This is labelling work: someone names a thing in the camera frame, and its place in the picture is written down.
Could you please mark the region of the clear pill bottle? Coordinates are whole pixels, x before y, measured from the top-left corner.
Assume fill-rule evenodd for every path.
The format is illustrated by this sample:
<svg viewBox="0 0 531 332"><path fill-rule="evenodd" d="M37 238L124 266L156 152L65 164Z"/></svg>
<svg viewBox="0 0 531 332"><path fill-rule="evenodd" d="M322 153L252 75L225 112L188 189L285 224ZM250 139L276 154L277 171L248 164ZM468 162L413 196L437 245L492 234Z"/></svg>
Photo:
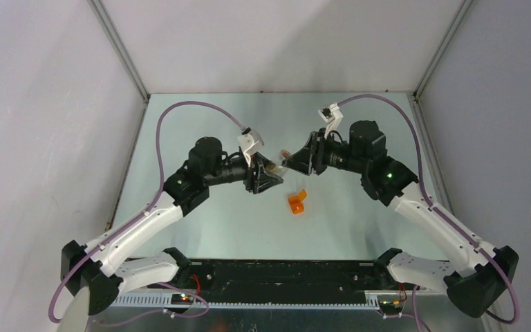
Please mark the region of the clear pill bottle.
<svg viewBox="0 0 531 332"><path fill-rule="evenodd" d="M265 166L265 169L269 173L283 178L288 173L288 168L283 165L285 161L286 161L285 158L282 158L279 160L270 160Z"/></svg>

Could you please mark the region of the orange pill organizer box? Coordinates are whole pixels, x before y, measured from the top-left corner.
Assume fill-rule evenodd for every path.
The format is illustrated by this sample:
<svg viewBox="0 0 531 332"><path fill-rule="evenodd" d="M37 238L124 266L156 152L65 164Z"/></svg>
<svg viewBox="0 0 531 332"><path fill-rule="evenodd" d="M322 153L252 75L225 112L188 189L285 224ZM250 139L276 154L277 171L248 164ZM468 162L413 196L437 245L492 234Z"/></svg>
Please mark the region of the orange pill organizer box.
<svg viewBox="0 0 531 332"><path fill-rule="evenodd" d="M291 194L287 198L290 211L294 215L301 214L305 211L304 200L306 199L307 196L308 196L307 191L305 189L302 189L298 192L295 192L294 194Z"/></svg>

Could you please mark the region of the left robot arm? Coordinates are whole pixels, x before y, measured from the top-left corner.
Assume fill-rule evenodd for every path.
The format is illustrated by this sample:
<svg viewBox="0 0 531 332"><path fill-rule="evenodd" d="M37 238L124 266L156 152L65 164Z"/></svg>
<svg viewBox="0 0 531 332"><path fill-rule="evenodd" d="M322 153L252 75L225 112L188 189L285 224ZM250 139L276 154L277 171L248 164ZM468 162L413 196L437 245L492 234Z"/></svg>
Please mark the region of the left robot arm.
<svg viewBox="0 0 531 332"><path fill-rule="evenodd" d="M62 248L61 281L72 294L89 291L87 315L101 313L119 295L143 286L170 283L188 285L190 261L177 248L155 257L130 260L129 256L167 226L183 219L209 198L211 186L241 182L251 194L283 183L276 165L259 152L228 156L221 141L203 137L188 158L162 184L151 202L120 228L109 230L86 244L75 240Z"/></svg>

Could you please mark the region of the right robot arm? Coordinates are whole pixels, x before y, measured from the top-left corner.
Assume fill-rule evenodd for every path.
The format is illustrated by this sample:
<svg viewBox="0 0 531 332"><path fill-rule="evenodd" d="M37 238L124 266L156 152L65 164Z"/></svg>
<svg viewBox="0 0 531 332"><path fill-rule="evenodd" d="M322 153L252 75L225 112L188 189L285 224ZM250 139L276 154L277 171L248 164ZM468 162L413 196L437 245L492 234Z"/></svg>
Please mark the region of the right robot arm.
<svg viewBox="0 0 531 332"><path fill-rule="evenodd" d="M483 240L424 196L418 176L388 155L385 135L376 122L354 122L348 141L336 141L324 129L314 131L305 146L282 164L305 175L319 175L328 167L359 174L371 199L419 227L447 258L437 261L397 248L387 250L374 262L375 282L381 288L392 289L399 283L428 288L448 296L464 314L480 318L512 283L518 253Z"/></svg>

